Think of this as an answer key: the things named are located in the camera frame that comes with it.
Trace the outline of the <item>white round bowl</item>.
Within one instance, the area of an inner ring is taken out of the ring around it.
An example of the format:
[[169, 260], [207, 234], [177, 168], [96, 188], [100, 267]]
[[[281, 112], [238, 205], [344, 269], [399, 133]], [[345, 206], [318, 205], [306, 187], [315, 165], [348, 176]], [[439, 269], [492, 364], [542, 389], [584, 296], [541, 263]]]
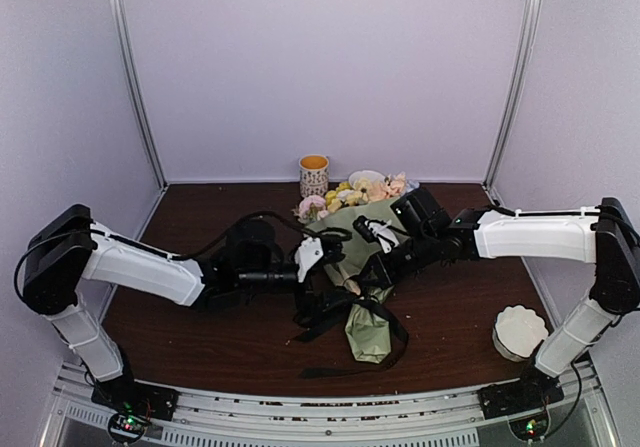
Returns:
[[385, 176], [374, 170], [359, 170], [350, 174], [348, 182], [352, 189], [356, 189], [356, 183], [363, 179], [366, 179], [370, 183], [374, 183], [376, 181], [383, 181]]

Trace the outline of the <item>green wrapping paper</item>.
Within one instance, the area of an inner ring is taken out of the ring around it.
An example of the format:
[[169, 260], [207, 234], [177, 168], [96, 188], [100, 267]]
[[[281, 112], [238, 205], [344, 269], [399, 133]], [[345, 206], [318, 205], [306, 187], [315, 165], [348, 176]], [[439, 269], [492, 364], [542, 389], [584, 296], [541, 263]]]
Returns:
[[[324, 267], [334, 286], [358, 292], [359, 286], [351, 278], [359, 274], [369, 257], [382, 248], [378, 243], [367, 243], [354, 230], [352, 223], [357, 217], [364, 215], [383, 221], [390, 220], [395, 227], [400, 227], [400, 222], [390, 209], [392, 202], [394, 199], [386, 199], [367, 205], [345, 207], [309, 225], [309, 228], [314, 231], [328, 227], [344, 228], [353, 235], [351, 240], [343, 243], [345, 258], [337, 264]], [[389, 322], [359, 305], [349, 307], [347, 314], [344, 332], [354, 359], [359, 362], [380, 364], [392, 351]]]

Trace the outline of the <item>pale pink rose stem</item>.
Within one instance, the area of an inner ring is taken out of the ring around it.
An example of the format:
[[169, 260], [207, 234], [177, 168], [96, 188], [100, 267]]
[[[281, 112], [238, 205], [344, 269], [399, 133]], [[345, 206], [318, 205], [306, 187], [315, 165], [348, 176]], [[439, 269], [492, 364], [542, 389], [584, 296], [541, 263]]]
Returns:
[[293, 209], [293, 214], [302, 224], [317, 222], [329, 215], [326, 199], [320, 195], [309, 195]]

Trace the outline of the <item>black printed ribbon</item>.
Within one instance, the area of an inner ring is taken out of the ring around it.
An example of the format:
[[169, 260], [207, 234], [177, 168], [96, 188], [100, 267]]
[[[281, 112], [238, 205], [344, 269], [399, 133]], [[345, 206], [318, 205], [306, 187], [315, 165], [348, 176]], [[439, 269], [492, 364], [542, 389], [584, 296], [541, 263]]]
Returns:
[[340, 369], [311, 367], [299, 377], [305, 380], [357, 376], [384, 372], [394, 367], [404, 356], [409, 334], [398, 318], [377, 295], [334, 289], [315, 296], [306, 293], [296, 299], [294, 322], [303, 332], [296, 342], [309, 343], [343, 324], [354, 359], [360, 367]]

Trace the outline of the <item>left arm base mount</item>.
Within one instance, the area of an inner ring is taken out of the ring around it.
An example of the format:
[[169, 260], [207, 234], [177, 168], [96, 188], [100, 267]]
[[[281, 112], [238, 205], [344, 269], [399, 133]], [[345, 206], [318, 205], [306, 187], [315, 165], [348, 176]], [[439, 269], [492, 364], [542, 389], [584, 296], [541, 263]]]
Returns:
[[122, 374], [112, 380], [97, 380], [89, 368], [85, 380], [93, 388], [91, 401], [114, 411], [106, 430], [117, 446], [131, 446], [141, 440], [153, 420], [173, 419], [178, 391], [136, 381], [127, 360]]

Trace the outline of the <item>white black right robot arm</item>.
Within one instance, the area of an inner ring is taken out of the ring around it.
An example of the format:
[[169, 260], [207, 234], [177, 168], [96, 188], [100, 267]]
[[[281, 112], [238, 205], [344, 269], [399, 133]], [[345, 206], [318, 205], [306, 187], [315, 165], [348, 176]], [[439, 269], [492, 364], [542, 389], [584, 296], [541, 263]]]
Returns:
[[[386, 288], [441, 261], [520, 258], [539, 291], [555, 279], [576, 289], [574, 307], [535, 350], [534, 368], [513, 386], [519, 407], [535, 407], [551, 391], [551, 380], [593, 346], [612, 325], [639, 307], [639, 234], [623, 204], [604, 197], [594, 206], [551, 211], [467, 208], [451, 217], [427, 191], [395, 201], [397, 227], [359, 217], [354, 226], [368, 242], [380, 243], [364, 271]], [[551, 267], [568, 273], [550, 276]]]

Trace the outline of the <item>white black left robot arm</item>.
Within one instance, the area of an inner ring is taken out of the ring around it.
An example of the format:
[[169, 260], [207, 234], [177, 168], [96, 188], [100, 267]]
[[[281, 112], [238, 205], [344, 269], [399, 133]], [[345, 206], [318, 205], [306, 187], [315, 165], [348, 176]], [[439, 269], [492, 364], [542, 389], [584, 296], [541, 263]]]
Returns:
[[75, 204], [29, 242], [13, 273], [14, 291], [47, 319], [106, 396], [123, 411], [137, 409], [144, 391], [130, 377], [122, 349], [81, 296], [83, 282], [128, 288], [178, 306], [216, 311], [263, 288], [303, 294], [320, 266], [343, 259], [351, 233], [313, 231], [272, 211], [250, 213], [215, 240], [178, 254], [116, 233]]

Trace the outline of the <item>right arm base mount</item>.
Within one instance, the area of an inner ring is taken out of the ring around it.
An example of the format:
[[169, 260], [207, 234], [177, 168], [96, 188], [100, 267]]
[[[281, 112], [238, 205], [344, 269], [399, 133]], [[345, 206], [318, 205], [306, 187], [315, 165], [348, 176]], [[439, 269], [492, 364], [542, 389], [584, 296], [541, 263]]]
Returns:
[[518, 379], [483, 387], [477, 395], [486, 420], [506, 417], [513, 436], [528, 443], [550, 433], [549, 407], [564, 399], [558, 378], [533, 365], [527, 365]]

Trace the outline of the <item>pink fake flower stem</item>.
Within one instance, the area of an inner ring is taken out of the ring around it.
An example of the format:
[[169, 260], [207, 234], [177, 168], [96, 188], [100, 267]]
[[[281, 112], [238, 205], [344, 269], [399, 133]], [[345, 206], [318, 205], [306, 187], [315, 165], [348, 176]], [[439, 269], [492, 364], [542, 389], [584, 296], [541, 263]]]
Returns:
[[396, 175], [386, 176], [381, 184], [383, 199], [402, 196], [407, 189], [407, 178], [405, 172]]

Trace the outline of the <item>cream fake flower bunch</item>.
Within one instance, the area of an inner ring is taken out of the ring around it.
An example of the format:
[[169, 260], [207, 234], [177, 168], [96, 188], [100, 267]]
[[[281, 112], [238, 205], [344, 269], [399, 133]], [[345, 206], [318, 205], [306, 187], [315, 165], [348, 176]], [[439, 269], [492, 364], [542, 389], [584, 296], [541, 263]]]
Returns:
[[349, 182], [340, 183], [336, 189], [325, 195], [325, 202], [328, 212], [335, 213], [345, 207], [367, 205], [384, 198], [385, 195], [379, 192], [374, 182], [361, 178], [353, 185]]

